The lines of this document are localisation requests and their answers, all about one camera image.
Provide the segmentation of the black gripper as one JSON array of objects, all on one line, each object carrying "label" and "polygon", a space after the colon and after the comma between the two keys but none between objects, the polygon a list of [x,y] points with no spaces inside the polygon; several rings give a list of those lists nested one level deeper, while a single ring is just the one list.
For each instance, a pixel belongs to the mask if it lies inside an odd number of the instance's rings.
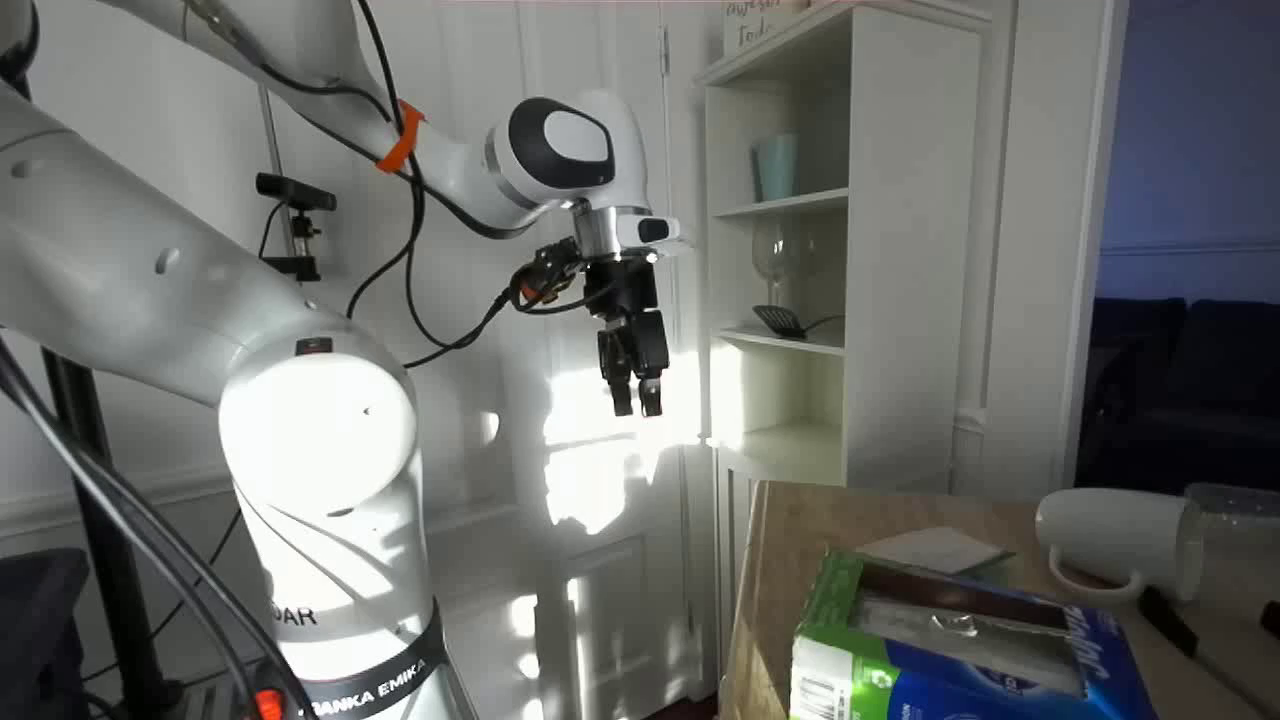
[{"label": "black gripper", "polygon": [[616,416],[632,416],[632,378],[644,416],[664,416],[658,374],[667,336],[649,254],[595,256],[585,265],[585,302],[598,321],[595,354]]}]

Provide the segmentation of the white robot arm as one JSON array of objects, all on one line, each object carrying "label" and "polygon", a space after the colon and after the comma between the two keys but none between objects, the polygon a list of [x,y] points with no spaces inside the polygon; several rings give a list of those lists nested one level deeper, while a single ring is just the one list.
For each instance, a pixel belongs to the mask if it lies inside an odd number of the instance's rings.
[{"label": "white robot arm", "polygon": [[[658,410],[667,342],[650,265],[679,225],[649,205],[644,139],[621,98],[525,98],[461,143],[397,93],[366,0],[106,6],[245,73],[488,240],[563,207],[572,235],[514,267],[501,302],[550,317],[559,287],[579,284],[610,410]],[[35,0],[0,0],[0,46],[0,324],[214,412],[271,617],[252,619],[50,412],[32,423],[212,641],[259,645],[279,700],[259,704],[259,684],[240,681],[248,720],[474,720],[428,579],[411,367],[346,310],[317,303],[41,112],[23,98]]]}]

